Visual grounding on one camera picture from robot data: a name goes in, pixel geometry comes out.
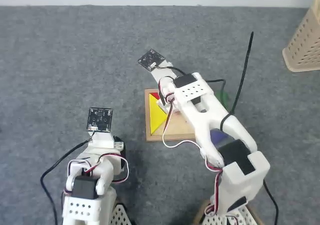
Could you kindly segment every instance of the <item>yellow triangle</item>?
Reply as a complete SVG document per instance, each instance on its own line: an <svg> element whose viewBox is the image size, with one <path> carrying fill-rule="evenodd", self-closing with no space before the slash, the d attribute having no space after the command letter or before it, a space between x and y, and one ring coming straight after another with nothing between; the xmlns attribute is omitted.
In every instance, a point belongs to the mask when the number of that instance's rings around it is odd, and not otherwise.
<svg viewBox="0 0 320 225"><path fill-rule="evenodd" d="M153 134L167 119L167 114L157 104L157 99L149 94L150 131Z"/></svg>

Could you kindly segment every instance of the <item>beige basket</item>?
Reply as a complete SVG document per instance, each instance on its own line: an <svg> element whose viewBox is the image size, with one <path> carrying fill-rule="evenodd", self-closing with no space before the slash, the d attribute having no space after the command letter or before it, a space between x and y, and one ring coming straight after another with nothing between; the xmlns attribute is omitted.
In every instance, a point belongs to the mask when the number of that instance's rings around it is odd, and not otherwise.
<svg viewBox="0 0 320 225"><path fill-rule="evenodd" d="M292 72L320 70L319 0L313 0L313 5L282 54L287 68Z"/></svg>

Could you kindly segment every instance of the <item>black circuit board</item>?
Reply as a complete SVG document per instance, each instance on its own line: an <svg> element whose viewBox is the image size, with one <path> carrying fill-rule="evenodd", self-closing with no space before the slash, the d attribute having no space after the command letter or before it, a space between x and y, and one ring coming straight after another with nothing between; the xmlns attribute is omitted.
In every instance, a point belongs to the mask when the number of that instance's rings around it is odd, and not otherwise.
<svg viewBox="0 0 320 225"><path fill-rule="evenodd" d="M145 55L143 55L138 60L138 63L142 65L145 69L147 69L149 72L152 72L152 70L159 66L164 60L166 60L164 56L162 56L155 50L150 49Z"/></svg>
<svg viewBox="0 0 320 225"><path fill-rule="evenodd" d="M110 133L112 112L111 108L90 107L86 129L88 131Z"/></svg>

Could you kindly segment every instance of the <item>green puzzle piece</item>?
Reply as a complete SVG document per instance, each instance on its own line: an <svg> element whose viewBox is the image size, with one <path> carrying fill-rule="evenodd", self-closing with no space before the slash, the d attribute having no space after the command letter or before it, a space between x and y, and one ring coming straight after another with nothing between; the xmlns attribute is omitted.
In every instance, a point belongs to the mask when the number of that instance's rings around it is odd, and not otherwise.
<svg viewBox="0 0 320 225"><path fill-rule="evenodd" d="M220 91L220 90L219 90L219 91L216 91L216 92L214 93L214 95L215 95L215 97L219 100L219 102L224 106L224 108L225 108L226 110L228 110L228 101L229 101L229 96L228 96L228 94L227 94L225 91L224 91L223 94L222 94L224 104L223 104L222 101L221 101L221 91Z"/></svg>

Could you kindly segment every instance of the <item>white robotic arm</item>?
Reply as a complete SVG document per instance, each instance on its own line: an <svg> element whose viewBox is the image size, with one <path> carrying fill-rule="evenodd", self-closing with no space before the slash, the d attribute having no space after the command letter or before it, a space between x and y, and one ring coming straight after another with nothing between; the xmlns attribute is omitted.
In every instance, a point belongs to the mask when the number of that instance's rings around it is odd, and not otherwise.
<svg viewBox="0 0 320 225"><path fill-rule="evenodd" d="M195 141L206 162L219 171L211 202L214 214L225 216L254 199L270 169L265 156L244 126L215 97L214 91L198 72L176 76L175 67L154 50L138 62L158 82L159 106L168 113L179 111L194 128ZM214 134L232 138L223 146L215 144Z"/></svg>
<svg viewBox="0 0 320 225"><path fill-rule="evenodd" d="M67 168L63 225L109 225L111 222L117 197L111 183L124 182L129 175L128 161L121 154L124 143L115 141L110 133L111 116L111 109L90 109L91 141ZM126 162L127 175L114 180L114 175L124 170L122 161Z"/></svg>

